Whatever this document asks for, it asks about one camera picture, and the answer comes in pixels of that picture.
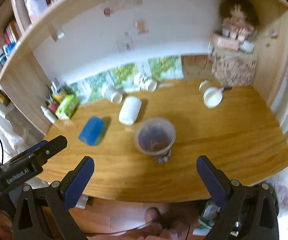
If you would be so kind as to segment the white round charger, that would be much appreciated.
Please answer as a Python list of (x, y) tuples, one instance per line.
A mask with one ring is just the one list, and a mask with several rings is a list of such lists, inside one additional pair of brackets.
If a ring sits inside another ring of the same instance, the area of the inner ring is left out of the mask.
[(244, 40), (244, 42), (239, 45), (239, 50), (245, 53), (253, 53), (254, 48), (255, 48), (255, 45), (252, 42), (249, 42), (247, 40)]

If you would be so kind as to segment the wooden bookshelf desk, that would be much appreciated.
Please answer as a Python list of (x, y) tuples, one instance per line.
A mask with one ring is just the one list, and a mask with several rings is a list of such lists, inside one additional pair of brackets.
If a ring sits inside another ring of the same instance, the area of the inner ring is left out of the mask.
[[(95, 162), (94, 177), (85, 193), (126, 202), (185, 202), (209, 196), (200, 179), (194, 179), (196, 159), (207, 155), (229, 176), (254, 185), (288, 167), (286, 138), (269, 109), (281, 85), (288, 59), (288, 3), (251, 0), (266, 31), (278, 38), (262, 49), (254, 84), (236, 87), (213, 109), (203, 104), (200, 81), (170, 80), (155, 92), (136, 92), (143, 100), (139, 120), (163, 117), (177, 131), (171, 158), (157, 164), (139, 152), (133, 142), (135, 126), (118, 121), (119, 105), (105, 101), (79, 107), (71, 120), (51, 124), (39, 109), (50, 84), (49, 75), (34, 56), (34, 49), (50, 37), (52, 24), (71, 23), (78, 16), (111, 0), (58, 0), (21, 37), (10, 59), (0, 67), (0, 85), (17, 109), (47, 139), (58, 135), (68, 145), (50, 160), (40, 178), (62, 178), (83, 156)], [(186, 5), (184, 11), (198, 20), (207, 0)], [(92, 116), (104, 126), (94, 146), (78, 139)]]

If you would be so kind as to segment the brown haired plush doll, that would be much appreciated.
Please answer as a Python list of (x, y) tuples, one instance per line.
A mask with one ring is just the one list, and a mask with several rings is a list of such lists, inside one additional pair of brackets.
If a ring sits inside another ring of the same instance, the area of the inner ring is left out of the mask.
[(257, 29), (258, 16), (248, 0), (221, 0), (219, 16), (222, 21), (222, 35), (243, 43)]

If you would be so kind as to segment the pink rectangular device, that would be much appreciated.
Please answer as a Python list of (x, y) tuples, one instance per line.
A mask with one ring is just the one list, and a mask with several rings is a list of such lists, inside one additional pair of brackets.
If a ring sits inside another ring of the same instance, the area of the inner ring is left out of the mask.
[(219, 48), (230, 49), (233, 51), (239, 50), (239, 42), (237, 40), (232, 40), (230, 38), (223, 37), (215, 33), (211, 37), (211, 43)]

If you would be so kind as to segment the letter print fabric bag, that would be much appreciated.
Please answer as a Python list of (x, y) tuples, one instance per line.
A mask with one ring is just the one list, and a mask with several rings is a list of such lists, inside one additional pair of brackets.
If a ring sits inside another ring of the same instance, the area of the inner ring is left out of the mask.
[(233, 51), (214, 46), (209, 42), (209, 59), (212, 74), (222, 86), (248, 86), (256, 74), (258, 56), (241, 50)]

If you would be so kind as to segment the green tissue box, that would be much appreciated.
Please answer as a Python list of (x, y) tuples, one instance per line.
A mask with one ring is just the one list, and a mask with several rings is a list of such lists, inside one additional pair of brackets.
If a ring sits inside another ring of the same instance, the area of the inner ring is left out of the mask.
[(55, 114), (59, 120), (69, 120), (76, 108), (79, 105), (78, 98), (74, 95), (67, 95), (64, 100), (60, 103)]

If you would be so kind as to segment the brown sleeve paper cup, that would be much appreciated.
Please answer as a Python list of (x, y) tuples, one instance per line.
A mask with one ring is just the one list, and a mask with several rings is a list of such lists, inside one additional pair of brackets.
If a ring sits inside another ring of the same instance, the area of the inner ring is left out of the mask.
[(203, 81), (200, 84), (199, 91), (203, 96), (203, 102), (207, 108), (211, 109), (217, 107), (223, 99), (222, 90), (214, 87), (207, 80)]

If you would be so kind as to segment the blue plastic cup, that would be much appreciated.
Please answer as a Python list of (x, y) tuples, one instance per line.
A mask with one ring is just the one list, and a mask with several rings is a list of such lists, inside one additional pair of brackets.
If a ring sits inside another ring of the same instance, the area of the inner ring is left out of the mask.
[(94, 146), (103, 126), (103, 120), (96, 116), (92, 116), (81, 130), (78, 139), (88, 146)]

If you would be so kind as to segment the panda print paper cup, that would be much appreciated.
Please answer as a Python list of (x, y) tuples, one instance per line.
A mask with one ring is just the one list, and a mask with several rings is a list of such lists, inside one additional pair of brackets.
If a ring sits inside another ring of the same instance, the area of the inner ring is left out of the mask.
[(144, 89), (150, 93), (154, 92), (158, 86), (158, 83), (156, 80), (151, 78), (150, 76), (147, 76), (143, 73), (137, 73), (134, 76), (134, 84), (137, 85), (140, 89)]

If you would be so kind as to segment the grey checked paper cup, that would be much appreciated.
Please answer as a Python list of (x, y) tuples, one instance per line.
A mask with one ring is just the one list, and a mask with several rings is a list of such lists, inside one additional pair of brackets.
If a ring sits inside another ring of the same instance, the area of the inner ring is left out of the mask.
[(112, 86), (104, 86), (101, 95), (111, 103), (119, 104), (122, 102), (123, 95)]

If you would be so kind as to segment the white plastic cup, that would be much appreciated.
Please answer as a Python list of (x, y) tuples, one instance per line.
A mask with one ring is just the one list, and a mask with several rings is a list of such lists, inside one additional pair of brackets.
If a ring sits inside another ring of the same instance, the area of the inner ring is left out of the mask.
[(142, 102), (135, 96), (127, 96), (120, 109), (118, 120), (121, 124), (131, 126), (137, 120)]

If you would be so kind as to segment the clear printed plastic cup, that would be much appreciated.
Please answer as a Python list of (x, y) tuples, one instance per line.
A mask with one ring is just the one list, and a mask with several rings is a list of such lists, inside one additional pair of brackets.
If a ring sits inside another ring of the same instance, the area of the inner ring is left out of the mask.
[(174, 125), (164, 118), (150, 118), (141, 122), (135, 130), (135, 147), (151, 156), (158, 164), (166, 163), (171, 156), (177, 133)]

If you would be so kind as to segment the dark blue bottle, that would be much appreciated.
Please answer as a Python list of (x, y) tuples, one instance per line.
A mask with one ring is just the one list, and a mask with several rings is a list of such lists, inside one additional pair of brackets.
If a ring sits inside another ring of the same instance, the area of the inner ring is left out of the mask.
[(7, 56), (5, 55), (3, 49), (0, 49), (0, 65), (3, 67), (7, 61)]

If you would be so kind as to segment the brown cartoon paper sheet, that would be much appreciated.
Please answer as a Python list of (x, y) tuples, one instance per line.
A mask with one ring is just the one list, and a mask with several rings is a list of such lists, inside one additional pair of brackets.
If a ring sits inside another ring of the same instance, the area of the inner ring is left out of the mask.
[(212, 80), (212, 61), (207, 55), (182, 55), (184, 80)]

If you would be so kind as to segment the yellow packet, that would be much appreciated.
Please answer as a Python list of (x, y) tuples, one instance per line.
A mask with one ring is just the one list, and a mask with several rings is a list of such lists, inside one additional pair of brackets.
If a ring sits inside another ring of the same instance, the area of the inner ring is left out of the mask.
[(52, 98), (58, 103), (60, 104), (65, 97), (67, 96), (67, 93), (64, 90), (59, 90), (56, 93), (52, 94)]

